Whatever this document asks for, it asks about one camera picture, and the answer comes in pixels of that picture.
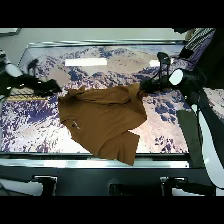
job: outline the gray floor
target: gray floor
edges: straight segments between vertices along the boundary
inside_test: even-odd
[[[19,35],[0,37],[0,48],[17,64],[29,43],[72,40],[163,39],[184,40],[171,28],[22,28]]]

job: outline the brown shirt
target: brown shirt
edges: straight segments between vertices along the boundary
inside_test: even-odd
[[[133,165],[139,136],[128,130],[146,121],[139,84],[108,89],[70,89],[59,97],[60,121],[72,139],[102,159]]]

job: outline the brown cloth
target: brown cloth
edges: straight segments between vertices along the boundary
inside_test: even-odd
[[[108,89],[70,89],[59,97],[60,121],[72,139],[102,159],[133,165],[139,136],[128,130],[146,121],[139,84]]]

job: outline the brown t-shirt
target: brown t-shirt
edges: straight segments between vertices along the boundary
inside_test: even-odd
[[[139,136],[128,130],[146,121],[139,84],[108,89],[70,89],[59,97],[60,121],[72,139],[102,159],[133,165]]]

